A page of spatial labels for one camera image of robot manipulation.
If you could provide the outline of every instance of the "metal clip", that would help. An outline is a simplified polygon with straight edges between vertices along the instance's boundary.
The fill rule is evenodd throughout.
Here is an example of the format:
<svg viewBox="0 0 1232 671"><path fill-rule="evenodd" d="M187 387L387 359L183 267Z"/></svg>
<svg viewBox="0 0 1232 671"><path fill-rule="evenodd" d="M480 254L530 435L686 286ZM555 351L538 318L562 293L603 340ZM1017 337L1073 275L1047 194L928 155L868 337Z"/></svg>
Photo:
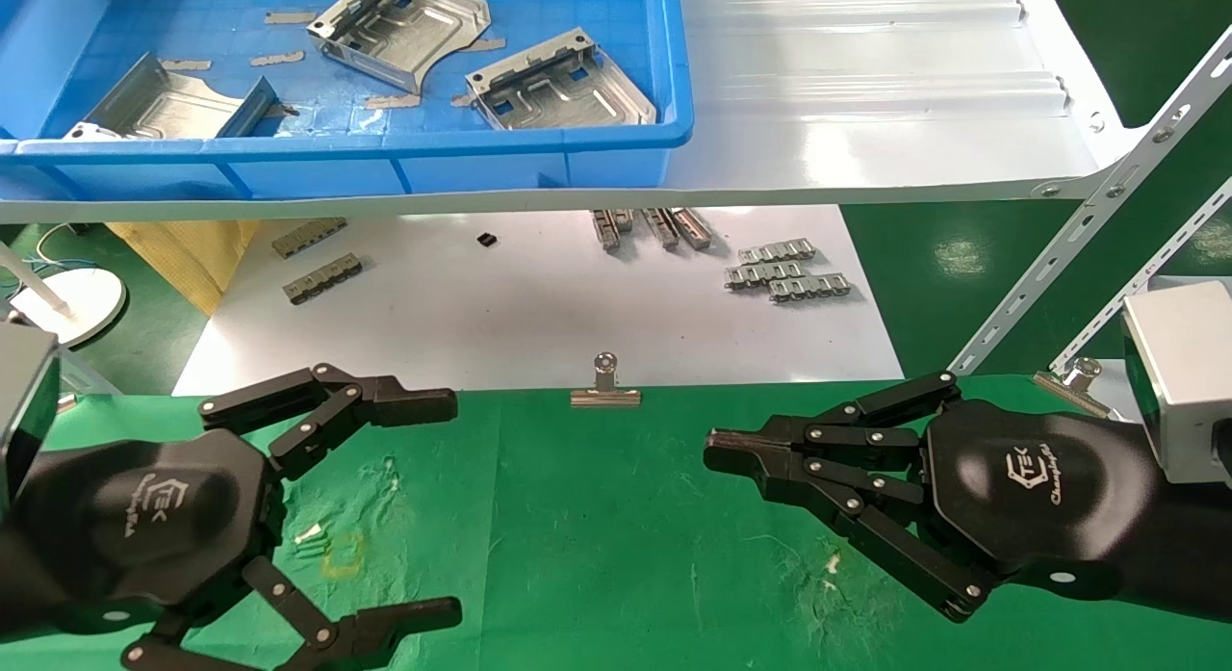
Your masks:
<svg viewBox="0 0 1232 671"><path fill-rule="evenodd" d="M630 233L633 229L633 209L612 209L612 219L616 220L616 229L621 233Z"/></svg>
<svg viewBox="0 0 1232 671"><path fill-rule="evenodd" d="M808 238L795 238L782 243L770 243L770 245L758 245L755 249L737 250L736 255L740 263L766 263L782 262L785 259L813 259L817 254L813 243Z"/></svg>
<svg viewBox="0 0 1232 671"><path fill-rule="evenodd" d="M792 299L845 297L851 292L851 284L843 273L822 273L822 276L797 276L793 279L770 281L770 299L775 303L787 303Z"/></svg>
<svg viewBox="0 0 1232 671"><path fill-rule="evenodd" d="M595 356L595 389L569 392L574 409L642 406L642 392L616 387L616 355L604 351Z"/></svg>
<svg viewBox="0 0 1232 671"><path fill-rule="evenodd" d="M692 250L708 249L712 234L710 228L706 228L706 224L701 223L701 219L697 218L694 209L687 209L687 207L673 209L671 219L676 223L680 236L689 243L689 246L691 246Z"/></svg>
<svg viewBox="0 0 1232 671"><path fill-rule="evenodd" d="M659 245L663 245L664 250L674 250L680 245L680 234L676 233L668 209L642 209L642 218L646 218L650 231L659 239Z"/></svg>
<svg viewBox="0 0 1232 671"><path fill-rule="evenodd" d="M747 289L752 286L765 286L770 281L800 279L807 276L800 262L745 263L743 267L727 267L723 271L728 289Z"/></svg>
<svg viewBox="0 0 1232 671"><path fill-rule="evenodd" d="M604 250L614 251L620 249L620 233L616 233L618 223L615 215L607 209L590 209L590 219L595 223L595 236Z"/></svg>

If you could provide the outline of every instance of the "green cloth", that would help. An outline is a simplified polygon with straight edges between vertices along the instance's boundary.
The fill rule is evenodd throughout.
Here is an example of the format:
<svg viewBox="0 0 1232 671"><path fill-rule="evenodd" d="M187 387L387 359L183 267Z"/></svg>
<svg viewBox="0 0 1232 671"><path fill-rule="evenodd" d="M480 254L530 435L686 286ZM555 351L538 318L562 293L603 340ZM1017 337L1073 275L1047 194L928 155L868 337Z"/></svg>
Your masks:
<svg viewBox="0 0 1232 671"><path fill-rule="evenodd" d="M365 430L291 486L275 563L330 617L458 596L462 625L407 639L399 670L1226 667L1226 625L1024 587L952 624L804 510L701 464L712 426L755 430L771 412L812 415L881 385L649 389L642 409L569 409L565 390L468 392L457 421ZM1064 409L1026 378L963 389L1020 411ZM195 404L85 399L47 447L190 438ZM293 543L318 523L324 538ZM5 645L0 669L111 671L138 634ZM186 646L269 669L296 638L250 596Z"/></svg>

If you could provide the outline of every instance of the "logo on robot hand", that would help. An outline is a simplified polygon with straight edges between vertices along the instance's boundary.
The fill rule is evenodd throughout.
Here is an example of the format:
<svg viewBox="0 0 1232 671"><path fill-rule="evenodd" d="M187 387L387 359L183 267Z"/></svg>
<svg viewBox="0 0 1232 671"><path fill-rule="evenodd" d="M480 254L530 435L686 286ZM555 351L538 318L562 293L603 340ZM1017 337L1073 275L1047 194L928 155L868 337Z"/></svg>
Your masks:
<svg viewBox="0 0 1232 671"><path fill-rule="evenodd" d="M128 510L124 510L126 539L137 533L137 522L140 520L142 512L154 513L150 517L150 523L166 522L168 510L176 510L180 505L184 505L184 496L188 491L188 484L176 481L176 479L166 479L165 481L152 484L156 478L158 474L145 474L145 476L142 476L140 481L137 483L136 490L129 496Z"/></svg>

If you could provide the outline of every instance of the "mounting hole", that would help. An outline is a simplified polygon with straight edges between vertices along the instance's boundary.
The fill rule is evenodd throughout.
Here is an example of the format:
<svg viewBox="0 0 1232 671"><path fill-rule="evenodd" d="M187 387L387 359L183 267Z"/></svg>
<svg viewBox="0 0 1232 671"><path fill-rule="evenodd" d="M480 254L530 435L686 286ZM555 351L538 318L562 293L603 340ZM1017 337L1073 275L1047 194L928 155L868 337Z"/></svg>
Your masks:
<svg viewBox="0 0 1232 671"><path fill-rule="evenodd" d="M1215 69L1211 70L1211 79L1218 79L1222 76L1223 73L1228 70L1228 66L1232 66L1232 52L1223 55L1223 62L1215 65Z"/></svg>

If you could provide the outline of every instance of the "small metal part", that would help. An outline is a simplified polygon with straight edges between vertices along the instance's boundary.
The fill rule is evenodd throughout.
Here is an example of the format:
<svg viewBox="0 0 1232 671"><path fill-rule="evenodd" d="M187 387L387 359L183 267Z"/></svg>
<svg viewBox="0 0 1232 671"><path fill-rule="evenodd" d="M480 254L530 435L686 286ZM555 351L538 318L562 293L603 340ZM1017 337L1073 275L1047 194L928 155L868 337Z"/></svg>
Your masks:
<svg viewBox="0 0 1232 671"><path fill-rule="evenodd" d="M642 209L642 218L646 218L647 227L659 239L659 245L664 250L676 250L680 245L680 233L676 224L671 222L671 212L668 209Z"/></svg>
<svg viewBox="0 0 1232 671"><path fill-rule="evenodd" d="M1112 414L1112 409L1092 399L1085 390L1074 390L1071 387L1066 387L1061 378L1048 373L1047 369L1040 369L1039 373L1035 373L1031 382L1039 387L1044 387L1045 390L1052 392L1053 395L1068 400L1069 404L1074 404L1078 409L1090 412L1092 416L1109 417Z"/></svg>
<svg viewBox="0 0 1232 671"><path fill-rule="evenodd" d="M287 233L286 236L274 240L270 243L270 246L272 246L276 254L282 255L282 259L288 259L291 255L307 250L328 236L333 236L334 233L341 231L342 228L346 228L346 219L344 218L318 218L304 223L303 227L296 228L294 231Z"/></svg>
<svg viewBox="0 0 1232 671"><path fill-rule="evenodd" d="M612 209L612 219L616 219L616 229L621 233L630 233L633 229L633 209Z"/></svg>
<svg viewBox="0 0 1232 671"><path fill-rule="evenodd" d="M64 139L243 137L276 100L265 76L241 100L233 100L202 79L168 71L153 53L145 53Z"/></svg>
<svg viewBox="0 0 1232 671"><path fill-rule="evenodd" d="M813 259L817 254L813 243L808 238L795 238L782 243L770 243L770 245L758 245L755 249L737 250L737 259L740 263L766 263L784 262L787 259Z"/></svg>
<svg viewBox="0 0 1232 671"><path fill-rule="evenodd" d="M428 70L490 23L484 0L338 0L308 36L325 57L420 94Z"/></svg>
<svg viewBox="0 0 1232 671"><path fill-rule="evenodd" d="M851 284L843 273L822 273L822 276L791 277L791 279L770 281L770 299L775 303L793 302L793 299L845 297L851 292Z"/></svg>
<svg viewBox="0 0 1232 671"><path fill-rule="evenodd" d="M282 293L287 294L291 305L299 305L308 298L320 294L322 291L333 289L334 286L341 284L342 281L350 279L361 271L363 271L363 262L360 262L355 254L345 254L342 257L335 259L334 262L326 263L325 267L282 286Z"/></svg>
<svg viewBox="0 0 1232 671"><path fill-rule="evenodd" d="M1095 358L1087 358L1087 356L1078 356L1069 363L1069 369L1066 369L1063 377L1061 377L1061 383L1064 387L1069 387L1074 392L1088 392L1090 390L1090 383L1099 378L1099 373L1104 372L1104 367L1100 366L1099 361Z"/></svg>
<svg viewBox="0 0 1232 671"><path fill-rule="evenodd" d="M620 231L610 209L590 209L590 220L595 224L595 236L599 238L599 245L604 245L604 250L620 249Z"/></svg>
<svg viewBox="0 0 1232 671"><path fill-rule="evenodd" d="M653 124L658 111L580 28L472 71L476 108L498 131Z"/></svg>
<svg viewBox="0 0 1232 671"><path fill-rule="evenodd" d="M569 404L574 409L642 406L642 392L616 387L616 355L604 351L595 356L594 389L569 392Z"/></svg>
<svg viewBox="0 0 1232 671"><path fill-rule="evenodd" d="M752 286L765 286L770 281L797 279L806 276L800 262L745 263L743 267L727 267L723 279L728 289L738 291Z"/></svg>
<svg viewBox="0 0 1232 671"><path fill-rule="evenodd" d="M705 223L701 223L694 209L687 209L687 207L673 209L671 220L676 227L676 231L689 243L692 250L708 249L713 234L711 234L710 228L706 228Z"/></svg>

